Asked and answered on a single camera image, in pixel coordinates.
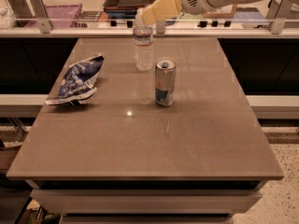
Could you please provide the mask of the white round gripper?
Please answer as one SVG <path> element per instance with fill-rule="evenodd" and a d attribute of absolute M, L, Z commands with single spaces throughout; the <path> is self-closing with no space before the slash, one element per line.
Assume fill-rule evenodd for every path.
<path fill-rule="evenodd" d="M 221 7 L 221 2 L 222 0 L 155 0 L 137 11 L 136 23 L 147 26 L 169 20 L 177 17 L 182 9 L 193 15 L 203 14 Z"/>

